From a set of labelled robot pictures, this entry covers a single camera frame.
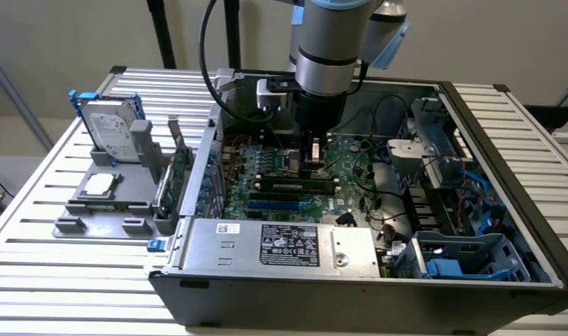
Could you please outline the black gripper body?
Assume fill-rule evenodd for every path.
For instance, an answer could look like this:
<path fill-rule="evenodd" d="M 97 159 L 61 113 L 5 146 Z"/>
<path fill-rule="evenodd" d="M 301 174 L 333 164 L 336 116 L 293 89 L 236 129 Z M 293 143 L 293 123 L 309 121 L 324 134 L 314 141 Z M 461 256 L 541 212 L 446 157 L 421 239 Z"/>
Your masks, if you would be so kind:
<path fill-rule="evenodd" d="M 322 136 L 341 120 L 345 93 L 320 96 L 305 91 L 294 93 L 294 122 L 304 134 Z"/>

